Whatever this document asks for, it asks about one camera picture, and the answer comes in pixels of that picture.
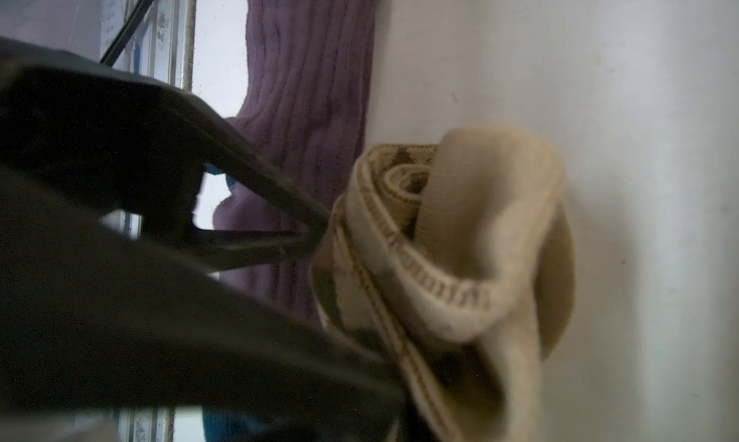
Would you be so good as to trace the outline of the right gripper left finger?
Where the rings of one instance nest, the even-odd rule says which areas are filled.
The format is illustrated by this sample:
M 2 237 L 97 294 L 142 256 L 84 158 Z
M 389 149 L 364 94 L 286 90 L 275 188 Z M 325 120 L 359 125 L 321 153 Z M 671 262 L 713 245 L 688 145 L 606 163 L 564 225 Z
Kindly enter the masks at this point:
M 2 171 L 3 413 L 204 405 L 380 441 L 406 404 L 380 355 Z

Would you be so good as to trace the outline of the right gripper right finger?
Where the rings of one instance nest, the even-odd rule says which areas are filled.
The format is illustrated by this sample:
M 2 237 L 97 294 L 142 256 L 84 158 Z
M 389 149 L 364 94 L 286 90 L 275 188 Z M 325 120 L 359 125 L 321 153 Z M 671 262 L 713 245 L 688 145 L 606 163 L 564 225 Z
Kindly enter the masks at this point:
M 142 234 L 211 269 L 305 259 L 325 207 L 270 165 L 195 95 L 58 50 L 1 42 L 1 161 L 104 215 L 142 217 Z M 297 230 L 200 230 L 192 215 L 215 165 Z

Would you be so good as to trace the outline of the purple striped sock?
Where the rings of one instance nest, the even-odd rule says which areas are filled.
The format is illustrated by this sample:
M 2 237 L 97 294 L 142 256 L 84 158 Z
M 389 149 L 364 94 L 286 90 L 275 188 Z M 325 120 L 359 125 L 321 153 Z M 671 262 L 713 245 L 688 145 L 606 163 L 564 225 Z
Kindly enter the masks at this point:
M 259 155 L 331 209 L 365 142 L 380 0 L 247 0 L 248 86 L 227 119 Z M 216 230 L 298 230 L 234 178 L 215 211 Z M 319 324 L 308 260 L 221 273 L 224 284 Z M 257 434 L 269 423 L 203 409 L 206 441 Z

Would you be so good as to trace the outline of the brown argyle sock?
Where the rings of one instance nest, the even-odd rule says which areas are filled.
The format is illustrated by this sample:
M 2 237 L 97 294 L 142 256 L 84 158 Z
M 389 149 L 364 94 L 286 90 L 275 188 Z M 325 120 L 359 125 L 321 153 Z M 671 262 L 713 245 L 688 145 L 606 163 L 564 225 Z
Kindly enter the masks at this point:
M 566 169 L 538 136 L 460 128 L 352 168 L 309 270 L 323 326 L 385 353 L 439 441 L 530 441 L 575 305 Z

